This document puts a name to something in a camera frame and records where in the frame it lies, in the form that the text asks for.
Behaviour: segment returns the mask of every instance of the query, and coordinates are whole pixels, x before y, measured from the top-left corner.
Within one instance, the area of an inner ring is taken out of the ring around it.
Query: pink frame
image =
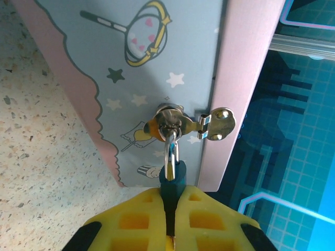
[[[118,179],[116,149],[101,139],[95,120],[100,108],[95,101],[94,83],[68,59],[63,35],[34,0],[12,0],[90,137],[112,174]],[[249,105],[284,0],[230,0],[221,44],[212,108],[229,107],[237,125],[223,141],[205,143],[199,188],[217,191],[226,170],[239,128]]]

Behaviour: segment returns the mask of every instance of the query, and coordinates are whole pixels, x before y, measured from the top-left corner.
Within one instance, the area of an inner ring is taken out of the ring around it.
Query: magnifying glass illustration
[[[87,11],[80,16],[125,34],[125,59],[133,67],[156,58],[165,48],[168,39],[166,26],[171,22],[164,4],[160,1],[146,3],[129,25],[124,26]]]

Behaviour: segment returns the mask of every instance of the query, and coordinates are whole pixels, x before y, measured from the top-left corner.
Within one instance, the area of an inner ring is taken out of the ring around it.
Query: dark green star
[[[108,68],[109,75],[107,75],[108,78],[113,80],[113,83],[115,84],[118,80],[125,80],[125,78],[122,76],[122,69],[119,69],[117,71],[114,71],[112,68]]]

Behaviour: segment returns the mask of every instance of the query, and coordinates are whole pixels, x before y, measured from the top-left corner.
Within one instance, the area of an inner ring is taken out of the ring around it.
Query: yellow plastic object
[[[257,221],[221,204],[196,187],[187,186],[175,217],[176,251],[254,251],[241,228]]]
[[[86,224],[102,224],[88,251],[254,251],[240,225],[258,223],[186,186],[177,206],[175,239],[166,236],[158,188],[117,205]]]

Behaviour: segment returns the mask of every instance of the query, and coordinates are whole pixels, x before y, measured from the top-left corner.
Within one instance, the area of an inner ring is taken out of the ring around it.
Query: pink heart
[[[150,35],[150,36],[148,36],[148,39],[149,39],[150,42],[152,42],[152,43],[155,41],[155,38],[156,38],[155,35]]]
[[[150,17],[146,19],[146,25],[152,27],[152,21]]]

